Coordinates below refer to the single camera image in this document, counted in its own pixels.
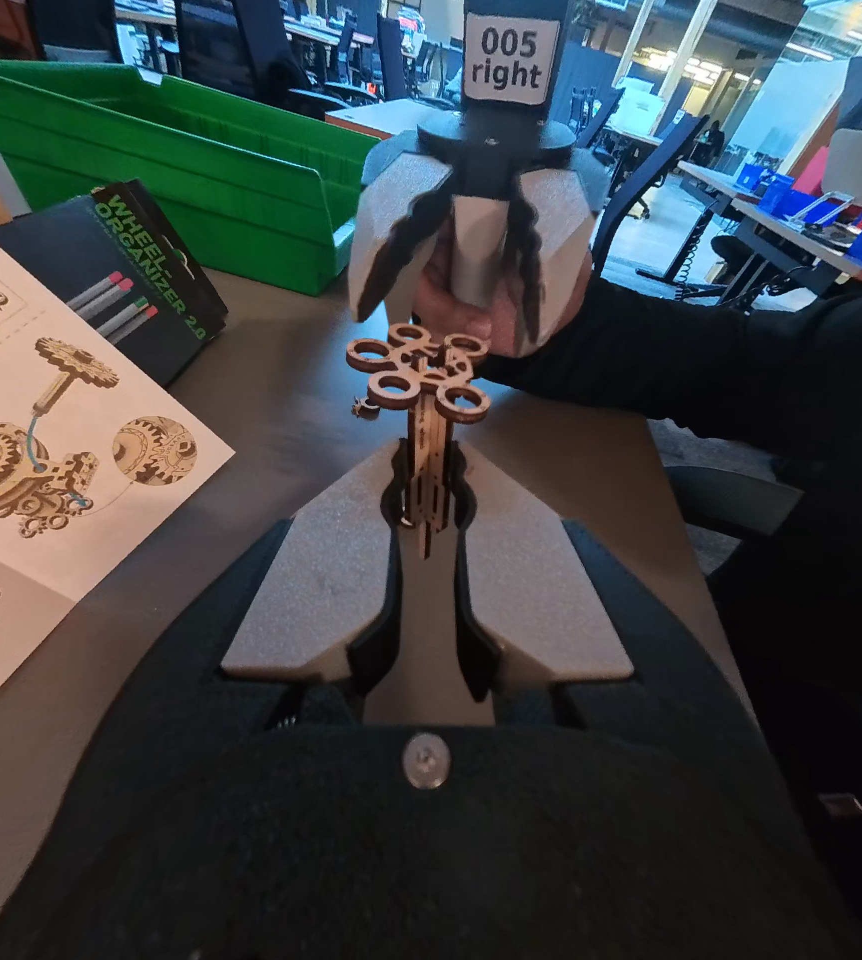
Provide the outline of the dark model kit box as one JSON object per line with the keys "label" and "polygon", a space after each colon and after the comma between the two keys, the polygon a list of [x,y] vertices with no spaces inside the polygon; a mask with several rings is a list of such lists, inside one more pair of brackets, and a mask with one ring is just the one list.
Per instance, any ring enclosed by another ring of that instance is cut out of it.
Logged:
{"label": "dark model kit box", "polygon": [[217,289],[138,179],[2,225],[0,246],[163,387],[225,328]]}

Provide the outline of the wooden flower-head model part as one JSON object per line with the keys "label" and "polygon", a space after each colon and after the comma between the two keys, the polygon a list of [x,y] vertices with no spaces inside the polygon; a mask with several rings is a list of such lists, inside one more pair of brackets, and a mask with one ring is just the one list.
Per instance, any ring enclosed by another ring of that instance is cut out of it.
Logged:
{"label": "wooden flower-head model part", "polygon": [[417,533],[423,558],[449,524],[450,446],[455,426],[482,421],[490,398],[474,385],[488,343],[452,334],[437,342],[414,323],[395,323],[384,340],[359,338],[345,359],[368,375],[366,398],[381,411],[408,414],[407,466],[401,524]]}

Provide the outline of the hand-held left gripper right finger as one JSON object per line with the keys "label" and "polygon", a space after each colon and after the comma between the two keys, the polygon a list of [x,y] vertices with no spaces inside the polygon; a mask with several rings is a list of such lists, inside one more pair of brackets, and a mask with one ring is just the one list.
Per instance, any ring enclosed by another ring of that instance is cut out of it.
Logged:
{"label": "hand-held left gripper right finger", "polygon": [[562,518],[478,450],[455,452],[457,650],[473,699],[630,678]]}

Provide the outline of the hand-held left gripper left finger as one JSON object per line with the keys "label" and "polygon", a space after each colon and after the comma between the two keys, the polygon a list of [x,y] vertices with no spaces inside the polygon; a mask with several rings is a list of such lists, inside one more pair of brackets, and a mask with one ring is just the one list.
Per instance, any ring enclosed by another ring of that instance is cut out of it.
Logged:
{"label": "hand-held left gripper left finger", "polygon": [[237,680],[347,684],[360,696],[399,650],[401,561],[390,441],[293,516],[221,662]]}

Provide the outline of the black office chair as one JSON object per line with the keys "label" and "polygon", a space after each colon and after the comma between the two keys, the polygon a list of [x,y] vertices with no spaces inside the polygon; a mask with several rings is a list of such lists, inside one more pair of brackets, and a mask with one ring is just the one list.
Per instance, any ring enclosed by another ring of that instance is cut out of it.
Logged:
{"label": "black office chair", "polygon": [[182,77],[190,82],[251,98],[252,72],[231,1],[175,1]]}
{"label": "black office chair", "polygon": [[257,102],[319,121],[330,113],[379,102],[375,95],[350,83],[309,79],[293,54],[277,2],[232,4]]}
{"label": "black office chair", "polygon": [[28,7],[45,62],[124,63],[114,1],[29,1]]}

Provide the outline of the person's black clothing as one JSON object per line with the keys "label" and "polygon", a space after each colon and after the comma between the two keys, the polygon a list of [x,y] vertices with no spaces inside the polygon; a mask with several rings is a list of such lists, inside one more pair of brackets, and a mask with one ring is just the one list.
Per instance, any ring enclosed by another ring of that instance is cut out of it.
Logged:
{"label": "person's black clothing", "polygon": [[862,924],[862,482],[810,489],[709,585],[800,818]]}

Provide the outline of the person's right hand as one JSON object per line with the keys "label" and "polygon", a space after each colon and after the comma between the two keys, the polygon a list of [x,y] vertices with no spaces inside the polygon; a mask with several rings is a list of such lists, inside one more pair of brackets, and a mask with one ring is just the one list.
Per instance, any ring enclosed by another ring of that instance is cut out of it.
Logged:
{"label": "person's right hand", "polygon": [[436,246],[417,278],[413,321],[442,341],[452,334],[469,335],[488,343],[491,355],[519,357],[527,350],[517,340],[521,314],[522,282],[505,258],[499,261],[496,280],[484,305],[459,294],[454,273],[454,239],[450,222],[437,234]]}

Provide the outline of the blue-framed office chair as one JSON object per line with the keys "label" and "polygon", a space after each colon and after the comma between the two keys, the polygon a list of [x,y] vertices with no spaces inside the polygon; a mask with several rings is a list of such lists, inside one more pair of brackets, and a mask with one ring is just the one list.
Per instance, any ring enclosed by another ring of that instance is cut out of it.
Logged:
{"label": "blue-framed office chair", "polygon": [[594,274],[600,277],[605,269],[617,231],[646,192],[665,178],[696,144],[709,120],[685,113],[657,139],[648,134],[613,130],[624,150],[615,167],[603,212],[599,215],[590,246]]}

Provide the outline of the desk with blue bins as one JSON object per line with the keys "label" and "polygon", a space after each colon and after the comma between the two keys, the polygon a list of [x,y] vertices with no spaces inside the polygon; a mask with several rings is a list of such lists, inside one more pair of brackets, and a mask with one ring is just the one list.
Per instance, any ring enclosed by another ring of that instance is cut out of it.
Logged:
{"label": "desk with blue bins", "polygon": [[711,218],[720,216],[736,222],[735,236],[750,250],[722,299],[748,291],[772,273],[791,276],[816,295],[838,285],[840,278],[862,282],[861,261],[760,210],[757,198],[743,193],[731,180],[688,161],[679,162],[677,168],[682,189],[704,204],[691,236],[701,236]]}

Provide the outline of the person's right forearm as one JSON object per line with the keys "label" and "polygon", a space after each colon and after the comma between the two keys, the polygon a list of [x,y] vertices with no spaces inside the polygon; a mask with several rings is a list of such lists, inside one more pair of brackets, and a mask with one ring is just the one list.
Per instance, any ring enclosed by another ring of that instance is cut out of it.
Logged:
{"label": "person's right forearm", "polygon": [[671,420],[788,458],[862,462],[862,294],[796,312],[696,306],[593,279],[575,318],[485,378]]}

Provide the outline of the assembly instruction sheet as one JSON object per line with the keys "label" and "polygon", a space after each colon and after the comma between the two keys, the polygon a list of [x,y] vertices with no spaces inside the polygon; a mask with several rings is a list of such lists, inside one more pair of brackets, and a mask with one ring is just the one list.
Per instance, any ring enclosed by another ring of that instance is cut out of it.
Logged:
{"label": "assembly instruction sheet", "polygon": [[0,248],[0,688],[233,457]]}

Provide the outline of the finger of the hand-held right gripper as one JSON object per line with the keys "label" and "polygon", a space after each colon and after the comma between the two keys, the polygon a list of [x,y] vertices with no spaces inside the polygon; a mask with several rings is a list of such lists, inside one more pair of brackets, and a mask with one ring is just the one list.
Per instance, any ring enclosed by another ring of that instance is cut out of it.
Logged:
{"label": "finger of the hand-held right gripper", "polygon": [[533,169],[517,177],[509,243],[521,282],[514,356],[534,353],[556,332],[578,284],[598,217],[598,168]]}
{"label": "finger of the hand-held right gripper", "polygon": [[355,322],[379,307],[391,325],[411,320],[417,282],[453,198],[453,167],[422,153],[402,153],[365,187],[348,267]]}

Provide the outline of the green plastic bin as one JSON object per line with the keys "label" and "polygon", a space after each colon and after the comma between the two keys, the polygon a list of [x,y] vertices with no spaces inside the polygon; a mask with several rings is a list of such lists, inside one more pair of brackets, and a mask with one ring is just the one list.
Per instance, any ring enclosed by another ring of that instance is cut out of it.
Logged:
{"label": "green plastic bin", "polygon": [[0,155],[34,211],[139,180],[204,267],[318,296],[374,137],[184,79],[0,59]]}

